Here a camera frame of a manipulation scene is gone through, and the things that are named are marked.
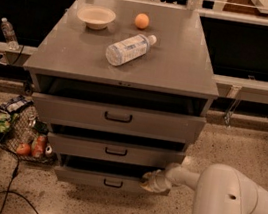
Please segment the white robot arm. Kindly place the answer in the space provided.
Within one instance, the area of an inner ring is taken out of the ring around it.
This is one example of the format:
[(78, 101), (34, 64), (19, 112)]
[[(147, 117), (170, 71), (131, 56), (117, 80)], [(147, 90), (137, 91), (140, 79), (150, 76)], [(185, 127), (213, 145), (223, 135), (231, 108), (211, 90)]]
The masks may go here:
[(194, 191), (192, 214), (268, 214), (268, 192), (229, 165), (213, 164), (196, 174), (172, 163), (142, 175), (140, 185), (151, 193), (188, 186)]

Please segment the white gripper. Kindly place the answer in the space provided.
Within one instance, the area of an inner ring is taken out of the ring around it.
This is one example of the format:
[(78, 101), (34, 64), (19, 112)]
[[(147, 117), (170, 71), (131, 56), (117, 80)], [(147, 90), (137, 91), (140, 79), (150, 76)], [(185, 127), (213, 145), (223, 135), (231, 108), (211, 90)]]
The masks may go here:
[(172, 188), (172, 183), (166, 178), (163, 170), (155, 170), (142, 175), (139, 185), (146, 191), (161, 193)]

